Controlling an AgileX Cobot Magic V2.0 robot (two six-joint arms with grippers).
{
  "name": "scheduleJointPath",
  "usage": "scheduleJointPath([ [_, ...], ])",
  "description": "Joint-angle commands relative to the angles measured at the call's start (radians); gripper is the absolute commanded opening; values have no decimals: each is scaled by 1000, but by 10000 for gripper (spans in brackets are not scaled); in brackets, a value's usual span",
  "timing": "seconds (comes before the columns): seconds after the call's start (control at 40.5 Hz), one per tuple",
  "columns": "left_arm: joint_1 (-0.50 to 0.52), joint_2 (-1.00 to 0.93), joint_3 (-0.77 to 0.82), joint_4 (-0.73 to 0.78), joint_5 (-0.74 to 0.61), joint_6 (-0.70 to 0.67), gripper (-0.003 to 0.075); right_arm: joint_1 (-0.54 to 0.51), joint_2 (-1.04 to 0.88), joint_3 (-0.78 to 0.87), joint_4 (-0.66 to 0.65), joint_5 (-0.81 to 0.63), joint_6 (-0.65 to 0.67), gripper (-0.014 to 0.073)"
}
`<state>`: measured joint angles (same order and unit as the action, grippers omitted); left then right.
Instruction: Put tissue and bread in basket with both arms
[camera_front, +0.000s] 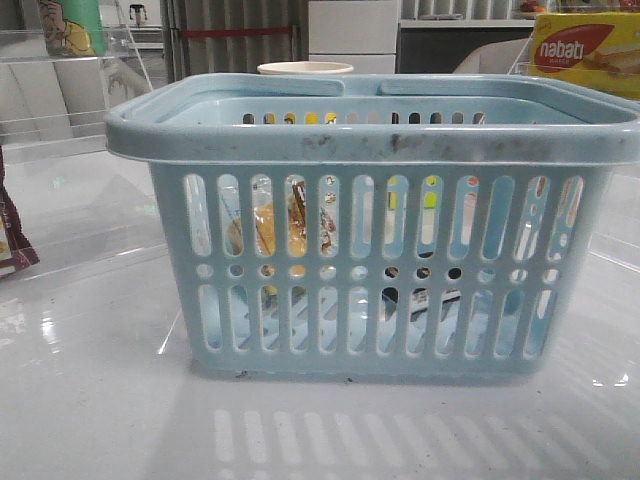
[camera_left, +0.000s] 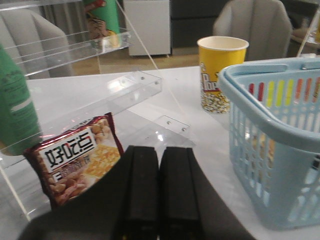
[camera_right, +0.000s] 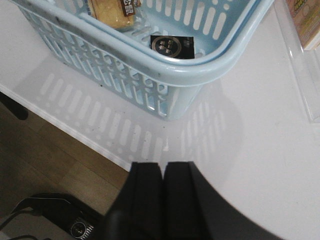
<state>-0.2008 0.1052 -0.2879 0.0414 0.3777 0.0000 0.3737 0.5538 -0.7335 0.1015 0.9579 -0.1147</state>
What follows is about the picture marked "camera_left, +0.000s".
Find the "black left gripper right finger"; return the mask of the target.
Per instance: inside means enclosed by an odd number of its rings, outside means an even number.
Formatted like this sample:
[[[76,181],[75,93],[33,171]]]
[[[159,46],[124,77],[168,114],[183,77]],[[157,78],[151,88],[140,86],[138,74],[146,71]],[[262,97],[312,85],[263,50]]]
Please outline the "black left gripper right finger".
[[[204,234],[187,149],[167,147],[159,175],[160,239],[202,240]]]

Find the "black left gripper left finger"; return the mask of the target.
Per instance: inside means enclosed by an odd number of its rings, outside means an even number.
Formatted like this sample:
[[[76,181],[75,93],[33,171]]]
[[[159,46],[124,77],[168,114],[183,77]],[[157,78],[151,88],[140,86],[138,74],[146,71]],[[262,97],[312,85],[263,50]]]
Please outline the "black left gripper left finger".
[[[134,146],[115,240],[156,240],[159,230],[159,163],[153,147]]]

